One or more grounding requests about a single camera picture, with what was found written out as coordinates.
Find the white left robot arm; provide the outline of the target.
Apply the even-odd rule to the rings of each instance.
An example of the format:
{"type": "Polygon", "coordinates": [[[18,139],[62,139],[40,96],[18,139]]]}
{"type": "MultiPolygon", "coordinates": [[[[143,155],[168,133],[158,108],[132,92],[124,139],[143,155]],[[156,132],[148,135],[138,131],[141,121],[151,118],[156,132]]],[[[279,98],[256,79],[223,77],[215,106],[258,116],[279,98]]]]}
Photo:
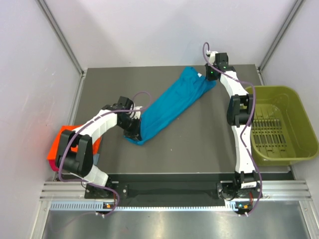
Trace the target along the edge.
{"type": "Polygon", "coordinates": [[[55,166],[59,173],[64,170],[86,182],[92,196],[114,196],[109,176],[94,164],[93,145],[115,126],[122,128],[125,136],[141,139],[139,130],[142,110],[143,107],[136,106],[131,99],[119,97],[117,103],[105,105],[83,126],[64,129],[55,156],[55,166]]]}

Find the blue t shirt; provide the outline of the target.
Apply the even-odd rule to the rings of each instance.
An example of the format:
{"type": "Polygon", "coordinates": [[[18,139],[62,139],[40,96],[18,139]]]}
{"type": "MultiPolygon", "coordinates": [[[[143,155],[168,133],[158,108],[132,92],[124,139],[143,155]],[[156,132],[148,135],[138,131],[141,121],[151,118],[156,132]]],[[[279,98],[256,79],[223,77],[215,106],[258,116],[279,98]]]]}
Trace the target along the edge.
{"type": "Polygon", "coordinates": [[[142,114],[140,137],[125,138],[133,144],[143,145],[157,136],[215,85],[215,81],[208,81],[193,67],[185,67],[179,78],[142,114]]]}

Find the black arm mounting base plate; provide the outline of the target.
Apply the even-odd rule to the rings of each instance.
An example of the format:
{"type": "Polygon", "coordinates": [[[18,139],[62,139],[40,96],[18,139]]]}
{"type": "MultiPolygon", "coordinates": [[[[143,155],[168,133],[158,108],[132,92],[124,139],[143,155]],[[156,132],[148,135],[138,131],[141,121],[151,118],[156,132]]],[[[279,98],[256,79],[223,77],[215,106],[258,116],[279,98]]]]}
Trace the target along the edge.
{"type": "Polygon", "coordinates": [[[258,193],[234,193],[235,174],[111,174],[105,190],[114,196],[92,196],[88,184],[85,199],[118,199],[119,206],[223,206],[225,201],[243,200],[249,205],[258,193]]]}

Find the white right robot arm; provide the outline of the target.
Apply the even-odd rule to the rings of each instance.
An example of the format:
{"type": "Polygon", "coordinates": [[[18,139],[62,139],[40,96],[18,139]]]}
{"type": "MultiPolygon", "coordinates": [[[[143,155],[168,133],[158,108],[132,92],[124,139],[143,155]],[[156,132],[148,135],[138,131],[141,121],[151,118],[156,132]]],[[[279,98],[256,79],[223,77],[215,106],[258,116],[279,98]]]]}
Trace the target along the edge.
{"type": "Polygon", "coordinates": [[[235,196],[244,197],[262,193],[260,171],[252,157],[251,127],[256,106],[256,92],[249,82],[240,81],[234,67],[229,66],[226,53],[204,50],[206,79],[219,81],[227,91],[230,101],[227,109],[227,123],[235,139],[236,166],[232,185],[235,196]]]}

